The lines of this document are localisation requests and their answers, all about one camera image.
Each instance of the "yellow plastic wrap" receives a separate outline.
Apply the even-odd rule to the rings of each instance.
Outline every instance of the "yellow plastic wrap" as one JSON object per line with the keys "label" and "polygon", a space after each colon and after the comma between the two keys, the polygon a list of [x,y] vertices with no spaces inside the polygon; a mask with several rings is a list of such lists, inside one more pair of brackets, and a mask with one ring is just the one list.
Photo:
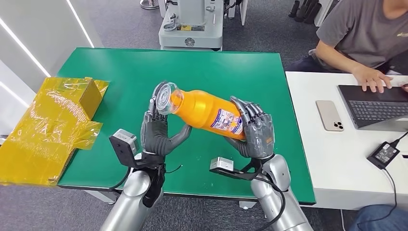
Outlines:
{"label": "yellow plastic wrap", "polygon": [[0,148],[0,183],[56,185],[76,148],[90,149],[102,127],[91,121],[108,82],[46,78]]}

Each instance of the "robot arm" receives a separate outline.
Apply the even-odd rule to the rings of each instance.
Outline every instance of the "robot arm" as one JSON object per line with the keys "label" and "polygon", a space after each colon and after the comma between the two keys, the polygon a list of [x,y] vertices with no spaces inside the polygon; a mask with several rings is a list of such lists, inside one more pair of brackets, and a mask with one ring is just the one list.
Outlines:
{"label": "robot arm", "polygon": [[313,231],[291,188],[291,177],[283,156],[274,154],[271,116],[259,105],[235,97],[231,101],[241,113],[246,141],[226,138],[243,157],[251,162],[241,170],[233,161],[218,157],[211,161],[210,171],[235,179],[251,181],[251,189],[267,217],[268,223],[257,231],[272,226],[274,231]]}
{"label": "robot arm", "polygon": [[191,133],[191,127],[185,125],[181,132],[168,137],[167,116],[159,114],[156,109],[156,96],[163,84],[154,89],[149,110],[144,114],[140,131],[142,152],[134,155],[138,149],[136,136],[127,131],[120,129],[109,138],[120,163],[131,168],[131,171],[101,231],[139,231],[143,228],[147,217],[163,196],[166,155]]}

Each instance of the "led light strip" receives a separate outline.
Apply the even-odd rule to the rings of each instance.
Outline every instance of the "led light strip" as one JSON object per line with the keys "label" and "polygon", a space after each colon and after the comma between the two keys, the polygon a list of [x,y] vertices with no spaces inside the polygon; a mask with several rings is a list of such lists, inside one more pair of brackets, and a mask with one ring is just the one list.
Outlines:
{"label": "led light strip", "polygon": [[66,0],[66,2],[68,3],[69,8],[71,8],[72,13],[74,14],[76,20],[78,21],[78,24],[79,24],[79,26],[80,26],[81,29],[82,29],[82,32],[84,32],[85,37],[87,37],[90,46],[91,46],[92,48],[95,48],[95,46],[93,45],[92,41],[90,40],[90,37],[89,37],[87,31],[86,31],[85,28],[84,28],[84,25],[82,25],[82,22],[81,22],[81,20],[79,19],[77,12],[75,11],[74,7],[72,6],[71,1],[70,1],[70,0]]}
{"label": "led light strip", "polygon": [[8,93],[10,93],[14,98],[16,98],[22,105],[24,105],[25,107],[29,107],[29,105],[22,98],[20,98],[10,88],[4,85],[4,83],[0,82],[0,87],[3,87]]}
{"label": "led light strip", "polygon": [[39,67],[39,69],[47,76],[51,75],[47,70],[39,63],[39,61],[34,57],[34,55],[27,49],[27,47],[17,38],[17,36],[10,30],[10,28],[5,24],[5,22],[0,18],[0,25],[9,33],[9,35],[14,39],[14,41],[24,50],[24,52],[30,57],[30,59]]}

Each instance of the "hand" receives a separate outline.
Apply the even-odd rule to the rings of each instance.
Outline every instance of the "hand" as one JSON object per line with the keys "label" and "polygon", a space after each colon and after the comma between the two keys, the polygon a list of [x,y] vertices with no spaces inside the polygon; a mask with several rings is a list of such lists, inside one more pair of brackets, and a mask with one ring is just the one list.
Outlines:
{"label": "hand", "polygon": [[401,85],[402,89],[406,92],[408,92],[408,83]]}
{"label": "hand", "polygon": [[246,141],[225,137],[243,157],[263,159],[273,155],[274,133],[272,118],[262,111],[259,105],[244,102],[231,96],[241,114]]}
{"label": "hand", "polygon": [[168,137],[167,116],[161,115],[156,108],[156,96],[165,82],[154,89],[150,99],[149,110],[144,113],[140,137],[143,151],[166,156],[183,143],[191,133],[191,126],[184,125],[181,131],[173,137]]}
{"label": "hand", "polygon": [[367,91],[367,86],[369,86],[372,92],[376,92],[376,87],[378,87],[378,92],[383,93],[383,81],[387,88],[390,89],[392,87],[391,80],[393,78],[384,75],[379,70],[375,70],[364,65],[360,65],[355,68],[352,74],[357,79],[358,84],[362,86],[363,91]]}

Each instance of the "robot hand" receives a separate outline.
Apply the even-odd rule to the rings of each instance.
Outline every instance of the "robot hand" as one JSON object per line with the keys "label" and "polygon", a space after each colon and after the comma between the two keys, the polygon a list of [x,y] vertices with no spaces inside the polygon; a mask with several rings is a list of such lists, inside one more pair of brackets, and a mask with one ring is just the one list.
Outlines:
{"label": "robot hand", "polygon": [[149,110],[144,113],[140,131],[140,142],[144,152],[166,156],[183,143],[191,133],[191,126],[184,125],[181,131],[173,137],[168,137],[167,116],[161,115],[156,108],[156,97],[160,88],[166,82],[161,82],[153,91]]}
{"label": "robot hand", "polygon": [[274,133],[272,117],[264,113],[259,105],[231,96],[231,101],[241,114],[246,141],[225,137],[243,157],[264,159],[273,155]]}

